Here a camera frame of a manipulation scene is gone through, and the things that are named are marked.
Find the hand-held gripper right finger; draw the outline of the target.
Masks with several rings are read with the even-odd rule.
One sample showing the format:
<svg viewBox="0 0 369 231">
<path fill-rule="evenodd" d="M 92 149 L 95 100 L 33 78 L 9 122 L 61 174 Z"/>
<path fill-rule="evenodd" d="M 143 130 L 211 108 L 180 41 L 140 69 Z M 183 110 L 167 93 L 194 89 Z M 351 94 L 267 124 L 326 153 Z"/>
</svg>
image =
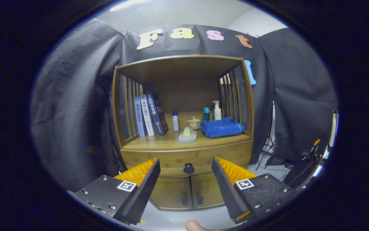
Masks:
<svg viewBox="0 0 369 231">
<path fill-rule="evenodd" d="M 296 194 L 294 188 L 271 174 L 257 175 L 217 156 L 213 157 L 211 170 L 235 224 L 265 216 Z"/>
</svg>

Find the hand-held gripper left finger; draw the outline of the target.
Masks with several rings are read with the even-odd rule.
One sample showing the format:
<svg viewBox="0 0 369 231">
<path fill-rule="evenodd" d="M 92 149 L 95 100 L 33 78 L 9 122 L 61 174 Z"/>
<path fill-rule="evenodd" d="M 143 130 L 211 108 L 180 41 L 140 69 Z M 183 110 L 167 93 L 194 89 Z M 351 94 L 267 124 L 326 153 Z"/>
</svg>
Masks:
<svg viewBox="0 0 369 231">
<path fill-rule="evenodd" d="M 115 177 L 101 175 L 80 190 L 67 193 L 103 219 L 137 225 L 160 172 L 160 161 L 153 158 Z"/>
</svg>

